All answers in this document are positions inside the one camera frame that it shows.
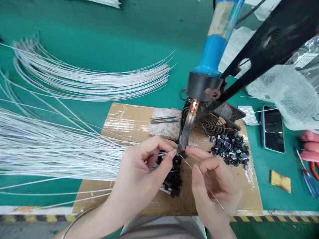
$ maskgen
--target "right hand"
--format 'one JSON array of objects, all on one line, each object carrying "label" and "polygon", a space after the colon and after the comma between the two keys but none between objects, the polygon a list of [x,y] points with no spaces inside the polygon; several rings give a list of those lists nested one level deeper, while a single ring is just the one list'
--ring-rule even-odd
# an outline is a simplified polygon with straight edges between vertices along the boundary
[{"label": "right hand", "polygon": [[241,199],[242,190],[228,166],[222,157],[212,156],[198,148],[187,147],[185,153],[199,164],[194,164],[192,172],[192,191],[199,218],[210,231],[229,226],[229,216],[233,215]]}]

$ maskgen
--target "mobile phone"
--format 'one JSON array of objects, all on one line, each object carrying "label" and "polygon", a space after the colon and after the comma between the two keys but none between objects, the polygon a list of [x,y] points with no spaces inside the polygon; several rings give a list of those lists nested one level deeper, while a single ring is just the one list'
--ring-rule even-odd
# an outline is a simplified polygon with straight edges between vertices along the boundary
[{"label": "mobile phone", "polygon": [[262,147],[278,153],[285,152],[282,116],[279,110],[264,106],[261,113]]}]

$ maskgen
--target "bracelet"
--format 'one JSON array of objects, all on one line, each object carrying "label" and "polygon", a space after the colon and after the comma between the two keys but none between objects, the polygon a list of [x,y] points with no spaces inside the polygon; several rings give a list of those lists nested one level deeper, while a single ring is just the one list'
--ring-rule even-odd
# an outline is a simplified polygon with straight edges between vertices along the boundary
[{"label": "bracelet", "polygon": [[96,207],[91,208],[91,209],[88,209],[88,210],[86,210],[85,212],[82,212],[82,213],[67,227],[67,229],[65,230],[65,232],[64,232],[63,235],[61,236],[61,239],[64,239],[64,238],[65,238],[65,236],[66,236],[67,232],[70,230],[71,226],[73,226],[73,224],[74,224],[78,219],[80,219],[84,214],[86,214],[86,213],[92,211],[92,210],[95,209],[95,208],[96,208]]}]

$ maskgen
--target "yellow and black hazard tape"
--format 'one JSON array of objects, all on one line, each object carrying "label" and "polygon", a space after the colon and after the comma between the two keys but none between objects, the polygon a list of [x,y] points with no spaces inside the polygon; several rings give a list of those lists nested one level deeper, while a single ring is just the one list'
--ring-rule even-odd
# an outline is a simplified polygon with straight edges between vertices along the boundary
[{"label": "yellow and black hazard tape", "polygon": [[0,215],[0,222],[73,222],[71,215]]},{"label": "yellow and black hazard tape", "polygon": [[[0,215],[0,222],[73,222],[71,215]],[[234,216],[231,222],[308,222],[319,223],[317,216]]]},{"label": "yellow and black hazard tape", "polygon": [[319,223],[317,216],[234,216],[231,222],[310,222]]}]

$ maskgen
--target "finger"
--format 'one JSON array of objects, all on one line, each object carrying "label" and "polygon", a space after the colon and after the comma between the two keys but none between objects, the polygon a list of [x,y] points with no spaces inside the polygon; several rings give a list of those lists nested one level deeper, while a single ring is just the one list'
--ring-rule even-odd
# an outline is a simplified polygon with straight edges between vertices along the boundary
[{"label": "finger", "polygon": [[301,140],[306,142],[319,142],[319,134],[309,130],[305,130],[301,135]]},{"label": "finger", "polygon": [[315,151],[303,151],[300,156],[306,161],[319,162],[319,153]]},{"label": "finger", "polygon": [[208,203],[210,198],[207,194],[204,176],[197,164],[193,166],[192,171],[192,192],[196,203]]},{"label": "finger", "polygon": [[205,152],[199,148],[194,148],[194,147],[187,147],[185,149],[185,153],[200,163],[212,157],[210,153]]},{"label": "finger", "polygon": [[167,174],[170,172],[170,170],[173,167],[173,158],[176,155],[177,150],[173,149],[172,151],[168,152],[162,162],[160,163],[159,167],[152,172],[152,175],[154,176],[154,179],[156,182],[158,182],[160,185],[164,182]]},{"label": "finger", "polygon": [[156,160],[158,159],[158,154],[160,153],[160,149],[157,148],[153,151],[153,155],[149,156],[146,162],[146,165],[148,166],[149,169],[151,169],[154,165],[154,163],[156,162]]},{"label": "finger", "polygon": [[203,174],[214,173],[219,187],[227,193],[232,193],[234,189],[234,177],[224,160],[220,156],[206,159],[199,166]]},{"label": "finger", "polygon": [[168,142],[167,139],[164,139],[161,136],[156,135],[140,143],[138,145],[138,148],[140,149],[141,157],[145,159],[148,156],[150,156],[151,153],[157,148],[163,149],[166,152],[170,152],[174,149],[175,145],[176,144],[173,141],[172,143]]},{"label": "finger", "polygon": [[305,143],[304,148],[307,151],[315,151],[319,153],[319,143],[314,143],[314,142]]}]

